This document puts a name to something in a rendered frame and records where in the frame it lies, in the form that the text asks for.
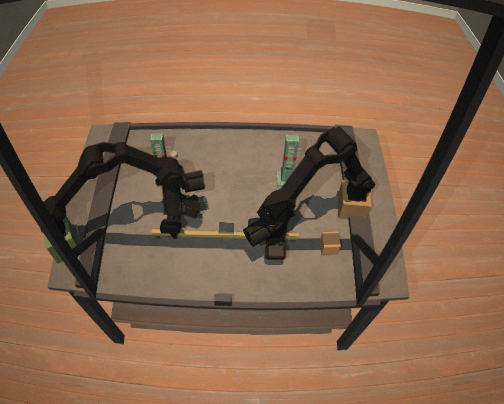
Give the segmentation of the black metal frame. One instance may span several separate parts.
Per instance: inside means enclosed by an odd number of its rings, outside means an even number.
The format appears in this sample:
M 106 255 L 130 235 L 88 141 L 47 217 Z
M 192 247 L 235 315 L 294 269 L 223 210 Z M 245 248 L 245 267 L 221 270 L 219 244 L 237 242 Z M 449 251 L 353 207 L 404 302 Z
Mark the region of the black metal frame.
M 374 265 L 356 294 L 363 306 L 412 232 L 456 154 L 504 56 L 504 0 L 423 0 L 493 15 L 431 159 L 393 233 L 378 255 L 358 234 L 353 242 Z M 503 17 L 503 18 L 501 18 Z M 0 165 L 55 251 L 90 298 L 97 286 L 77 258 L 104 235 L 99 228 L 71 249 L 0 123 Z

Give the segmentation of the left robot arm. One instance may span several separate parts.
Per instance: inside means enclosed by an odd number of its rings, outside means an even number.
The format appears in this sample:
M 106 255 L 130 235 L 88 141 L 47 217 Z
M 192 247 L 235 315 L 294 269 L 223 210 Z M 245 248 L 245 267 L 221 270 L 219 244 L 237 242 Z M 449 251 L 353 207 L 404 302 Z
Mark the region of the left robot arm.
M 104 163 L 102 151 L 116 153 L 115 156 Z M 94 179 L 99 174 L 109 172 L 122 163 L 154 174 L 160 180 L 155 179 L 156 185 L 162 186 L 163 196 L 168 199 L 179 197 L 181 194 L 180 188 L 185 190 L 185 193 L 205 189 L 202 170 L 185 173 L 183 166 L 175 158 L 166 156 L 159 158 L 133 148 L 125 142 L 115 144 L 102 142 L 89 145 L 80 156 L 77 168 L 57 194 L 48 197 L 43 202 L 64 237 L 66 236 L 66 229 L 62 220 L 66 217 L 66 205 L 87 180 Z M 187 183 L 189 186 L 187 186 Z M 183 213 L 184 215 L 196 218 L 200 209 L 198 196 L 192 195 L 186 199 L 183 194 L 181 202 L 179 204 L 178 216 L 182 216 Z

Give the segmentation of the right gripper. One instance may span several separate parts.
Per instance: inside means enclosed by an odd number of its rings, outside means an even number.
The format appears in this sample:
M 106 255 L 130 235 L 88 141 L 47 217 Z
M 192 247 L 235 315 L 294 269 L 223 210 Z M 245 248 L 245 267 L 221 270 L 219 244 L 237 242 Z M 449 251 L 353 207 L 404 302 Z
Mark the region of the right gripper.
M 285 237 L 283 237 L 286 236 L 286 233 L 287 228 L 281 232 L 271 233 L 272 236 L 266 239 L 268 246 L 265 247 L 265 258 L 267 260 L 284 260 L 286 258 Z

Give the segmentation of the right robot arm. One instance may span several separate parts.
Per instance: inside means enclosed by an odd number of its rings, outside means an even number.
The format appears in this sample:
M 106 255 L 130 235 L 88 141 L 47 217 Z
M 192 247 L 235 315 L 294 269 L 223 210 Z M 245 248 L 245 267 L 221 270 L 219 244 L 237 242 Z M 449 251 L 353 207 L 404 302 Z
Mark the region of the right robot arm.
M 337 154 L 324 156 L 318 150 L 324 142 L 327 142 Z M 297 197 L 318 169 L 326 164 L 337 164 L 343 161 L 347 167 L 343 173 L 349 181 L 347 185 L 348 200 L 366 202 L 367 193 L 370 193 L 376 184 L 371 176 L 364 172 L 355 154 L 356 151 L 357 144 L 340 126 L 322 133 L 316 144 L 306 150 L 304 158 L 285 184 L 264 200 L 257 211 L 259 217 L 248 220 L 249 228 L 244 228 L 243 232 L 249 243 L 255 246 L 272 236 L 271 232 L 285 230 L 289 219 L 296 215 L 293 210 Z M 353 187 L 351 182 L 356 187 Z

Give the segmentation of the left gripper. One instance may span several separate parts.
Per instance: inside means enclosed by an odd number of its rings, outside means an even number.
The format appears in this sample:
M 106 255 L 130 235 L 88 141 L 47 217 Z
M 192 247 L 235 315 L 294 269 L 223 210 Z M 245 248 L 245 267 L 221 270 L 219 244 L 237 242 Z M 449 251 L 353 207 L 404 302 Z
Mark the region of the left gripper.
M 182 193 L 181 193 L 182 194 Z M 162 204 L 164 204 L 163 214 L 167 215 L 167 219 L 163 219 L 160 225 L 160 232 L 170 234 L 173 239 L 177 239 L 177 234 L 180 233 L 182 222 L 178 215 L 179 204 L 182 195 L 174 199 L 168 199 L 163 196 Z M 175 217 L 174 217 L 175 216 Z M 175 218 L 175 219 L 174 219 Z

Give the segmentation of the long yellow rod with olive band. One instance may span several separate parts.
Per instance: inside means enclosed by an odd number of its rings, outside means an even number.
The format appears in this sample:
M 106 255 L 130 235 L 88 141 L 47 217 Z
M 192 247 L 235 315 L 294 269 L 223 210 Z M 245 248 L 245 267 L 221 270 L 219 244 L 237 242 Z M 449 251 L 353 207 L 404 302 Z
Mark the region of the long yellow rod with olive band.
M 152 236 L 159 239 L 160 236 L 172 237 L 170 234 L 160 232 L 160 229 L 152 228 Z M 247 239 L 243 231 L 210 231 L 210 230 L 180 230 L 177 237 L 191 237 L 191 238 L 220 238 L 220 239 Z M 299 233 L 287 232 L 285 240 L 290 240 L 295 243 L 299 240 Z

